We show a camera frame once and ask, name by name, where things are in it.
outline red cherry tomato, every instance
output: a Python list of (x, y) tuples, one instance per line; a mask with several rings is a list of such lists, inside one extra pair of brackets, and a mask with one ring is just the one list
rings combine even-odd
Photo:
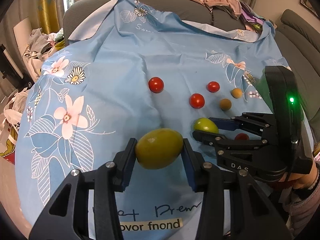
[(236, 135), (235, 140), (249, 140), (249, 136), (242, 132)]
[(209, 82), (209, 84), (207, 84), (207, 89), (212, 92), (212, 93), (215, 93), (215, 92), (218, 92), (219, 89), (220, 89), (220, 85), (218, 82), (215, 82), (215, 81), (211, 81)]
[(164, 88), (164, 83), (161, 78), (153, 77), (149, 80), (149, 88), (154, 93), (160, 93)]
[(189, 99), (189, 103), (193, 108), (200, 109), (204, 106), (204, 97), (200, 94), (193, 94)]

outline picture frame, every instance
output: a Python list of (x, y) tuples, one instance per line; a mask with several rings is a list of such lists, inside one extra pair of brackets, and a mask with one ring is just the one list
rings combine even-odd
[(305, 8), (307, 8), (311, 13), (313, 13), (317, 18), (319, 18), (319, 16), (317, 15), (316, 11), (314, 10), (314, 8), (312, 7), (311, 3), (308, 0), (300, 0), (300, 4), (302, 6), (304, 6)]

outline flower center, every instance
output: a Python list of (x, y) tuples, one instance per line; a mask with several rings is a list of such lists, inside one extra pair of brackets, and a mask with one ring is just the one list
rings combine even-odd
[(71, 119), (71, 115), (66, 113), (65, 116), (63, 117), (63, 122), (68, 123), (70, 119)]
[(72, 82), (76, 82), (76, 81), (78, 81), (78, 79), (79, 79), (78, 76), (74, 76), (74, 77), (71, 79), (71, 81), (72, 81)]

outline silver bolt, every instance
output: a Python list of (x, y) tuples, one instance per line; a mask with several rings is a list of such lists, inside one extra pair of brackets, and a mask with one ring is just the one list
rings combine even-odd
[(114, 162), (107, 162), (106, 167), (107, 168), (113, 168), (116, 164)]
[(204, 162), (204, 163), (202, 164), (202, 166), (203, 166), (204, 168), (206, 168), (206, 169), (211, 169), (211, 168), (212, 168), (212, 163)]
[(248, 172), (246, 170), (239, 170), (239, 175), (245, 177), (248, 175)]
[(80, 173), (80, 171), (77, 170), (77, 169), (73, 169), (73, 170), (70, 172), (70, 174), (71, 174), (72, 176), (78, 176), (79, 173)]

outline wall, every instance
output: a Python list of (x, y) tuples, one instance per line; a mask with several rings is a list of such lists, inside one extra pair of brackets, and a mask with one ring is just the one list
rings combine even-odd
[(257, 0), (254, 11), (275, 23), (280, 23), (280, 17), (286, 9), (290, 9), (304, 18), (320, 33), (320, 20), (300, 4), (300, 0)]

